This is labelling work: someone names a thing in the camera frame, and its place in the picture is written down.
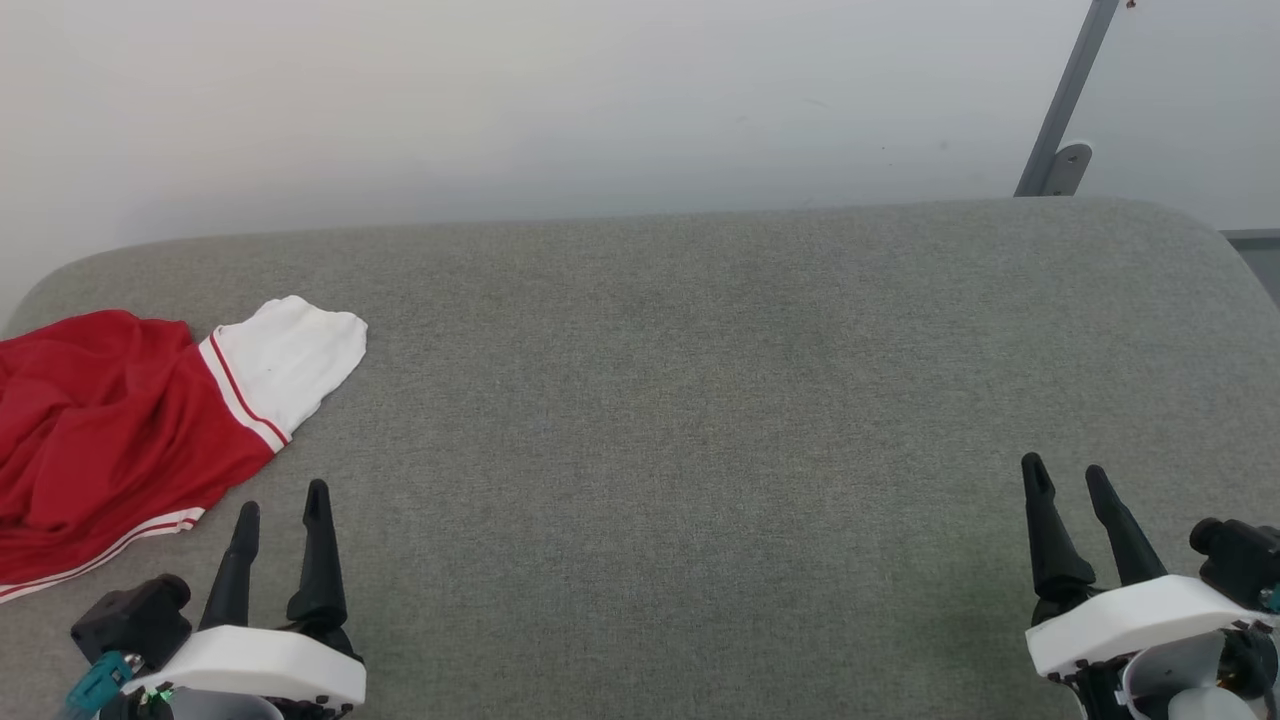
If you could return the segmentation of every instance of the teal connector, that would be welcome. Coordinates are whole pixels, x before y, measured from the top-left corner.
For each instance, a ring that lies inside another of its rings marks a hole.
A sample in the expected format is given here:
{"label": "teal connector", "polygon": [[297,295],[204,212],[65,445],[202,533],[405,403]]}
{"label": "teal connector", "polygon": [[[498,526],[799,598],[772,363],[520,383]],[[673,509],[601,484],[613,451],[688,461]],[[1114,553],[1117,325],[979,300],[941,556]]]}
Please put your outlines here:
{"label": "teal connector", "polygon": [[88,669],[88,673],[67,696],[67,706],[82,710],[90,715],[106,707],[120,687],[133,679],[133,670],[119,652],[104,652],[102,657]]}

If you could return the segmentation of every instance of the white wall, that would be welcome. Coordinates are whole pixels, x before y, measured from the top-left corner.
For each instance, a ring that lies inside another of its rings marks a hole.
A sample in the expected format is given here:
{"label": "white wall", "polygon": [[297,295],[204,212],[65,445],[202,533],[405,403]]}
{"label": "white wall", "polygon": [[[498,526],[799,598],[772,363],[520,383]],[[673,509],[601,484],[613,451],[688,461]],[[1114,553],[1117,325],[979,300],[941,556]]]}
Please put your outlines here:
{"label": "white wall", "polygon": [[179,236],[1009,196],[1087,5],[5,0],[0,319]]}
{"label": "white wall", "polygon": [[1093,146],[1076,195],[1280,228],[1280,3],[1121,1],[1066,138]]}

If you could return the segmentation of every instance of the gray upholstered bench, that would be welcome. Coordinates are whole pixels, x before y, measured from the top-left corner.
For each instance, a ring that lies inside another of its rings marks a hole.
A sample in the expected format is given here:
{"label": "gray upholstered bench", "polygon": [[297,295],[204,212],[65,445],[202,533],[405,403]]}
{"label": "gray upholstered bench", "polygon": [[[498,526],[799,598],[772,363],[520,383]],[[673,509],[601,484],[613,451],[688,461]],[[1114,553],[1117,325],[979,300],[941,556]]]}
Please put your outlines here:
{"label": "gray upholstered bench", "polygon": [[8,333],[124,307],[197,336],[298,293],[369,354],[189,533],[0,606],[4,716],[52,711],[99,596],[192,614],[241,502],[253,620],[329,480],[358,717],[1076,717],[1038,679],[1018,460],[1082,553],[1106,465],[1174,571],[1280,521],[1280,314],[1152,205],[1007,200],[189,240],[74,263]]}

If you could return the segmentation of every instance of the metal rod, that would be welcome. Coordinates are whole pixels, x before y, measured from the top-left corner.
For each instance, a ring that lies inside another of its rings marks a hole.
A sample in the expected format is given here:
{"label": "metal rod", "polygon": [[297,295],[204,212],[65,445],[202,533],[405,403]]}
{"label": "metal rod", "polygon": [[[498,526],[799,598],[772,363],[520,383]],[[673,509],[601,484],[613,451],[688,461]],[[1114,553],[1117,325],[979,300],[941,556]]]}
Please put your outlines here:
{"label": "metal rod", "polygon": [[1043,195],[1044,184],[1048,181],[1050,168],[1053,167],[1053,156],[1066,135],[1066,124],[1071,122],[1071,113],[1080,100],[1080,91],[1084,90],[1084,81],[1089,78],[1093,60],[1102,47],[1102,38],[1107,35],[1111,18],[1115,17],[1120,0],[1091,0],[1089,12],[1084,15],[1084,24],[1080,26],[1080,35],[1075,38],[1075,47],[1066,60],[1062,70],[1062,79],[1057,83],[1053,101],[1044,114],[1044,123],[1041,124],[1039,136],[1032,146],[1032,154],[1027,159],[1023,177],[1018,181],[1018,190],[1014,197],[1028,197]]}

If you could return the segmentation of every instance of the metal bracket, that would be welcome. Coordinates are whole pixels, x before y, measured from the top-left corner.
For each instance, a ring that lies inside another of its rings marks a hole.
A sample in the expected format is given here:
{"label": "metal bracket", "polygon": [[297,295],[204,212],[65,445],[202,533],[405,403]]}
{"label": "metal bracket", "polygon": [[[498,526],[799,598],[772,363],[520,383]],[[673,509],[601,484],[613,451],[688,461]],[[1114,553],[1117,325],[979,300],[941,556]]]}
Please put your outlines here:
{"label": "metal bracket", "polygon": [[1084,142],[1068,145],[1053,155],[1053,164],[1048,168],[1048,177],[1044,179],[1044,190],[1041,195],[1075,195],[1075,188],[1080,187],[1084,179],[1084,170],[1093,158],[1093,149]]}
{"label": "metal bracket", "polygon": [[[1075,38],[1071,56],[1066,60],[1062,78],[1059,81],[1057,91],[1044,114],[1044,123],[1041,126],[1039,136],[1036,137],[1036,145],[1032,146],[1032,154],[1027,159],[1027,167],[1023,169],[1021,179],[1018,181],[1014,197],[1052,195],[1052,190],[1061,190],[1059,187],[1048,190],[1050,168],[1061,155],[1053,149],[1062,143],[1066,124],[1071,119],[1075,104],[1080,100],[1084,81],[1089,77],[1093,59],[1097,58],[1098,49],[1102,47],[1102,38],[1106,37],[1107,27],[1111,24],[1111,18],[1115,17],[1119,5],[1120,0],[1089,0],[1089,9],[1080,26],[1080,35]],[[1070,192],[1064,191],[1062,195],[1070,195]]]}

